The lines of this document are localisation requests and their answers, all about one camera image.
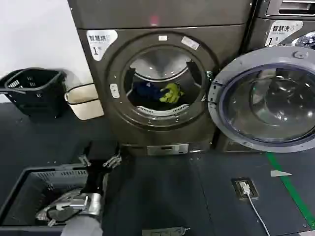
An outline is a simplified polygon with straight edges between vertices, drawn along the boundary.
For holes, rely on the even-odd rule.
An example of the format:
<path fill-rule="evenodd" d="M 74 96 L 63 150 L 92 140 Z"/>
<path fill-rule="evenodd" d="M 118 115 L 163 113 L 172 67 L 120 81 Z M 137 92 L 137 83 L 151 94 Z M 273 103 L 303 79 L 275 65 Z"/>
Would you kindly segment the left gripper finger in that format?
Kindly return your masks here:
<path fill-rule="evenodd" d="M 89 161 L 89 154 L 90 154 L 91 148 L 92 148 L 92 141 L 88 141 L 80 149 L 78 159 L 80 160 L 80 162 L 82 163 L 84 167 L 89 167 L 91 165 Z"/>
<path fill-rule="evenodd" d="M 106 152 L 105 162 L 102 164 L 102 166 L 105 168 L 114 169 L 120 165 L 121 161 L 121 150 L 119 146 L 116 146 Z"/>

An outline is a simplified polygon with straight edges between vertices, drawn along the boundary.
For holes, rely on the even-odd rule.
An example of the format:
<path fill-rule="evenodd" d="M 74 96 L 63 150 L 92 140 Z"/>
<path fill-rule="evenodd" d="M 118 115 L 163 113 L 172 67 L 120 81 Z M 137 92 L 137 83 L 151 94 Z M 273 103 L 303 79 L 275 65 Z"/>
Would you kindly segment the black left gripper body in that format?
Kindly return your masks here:
<path fill-rule="evenodd" d="M 109 173 L 109 168 L 105 167 L 102 160 L 91 160 L 90 165 L 86 167 L 88 177 L 81 193 L 104 194 L 103 180 Z"/>

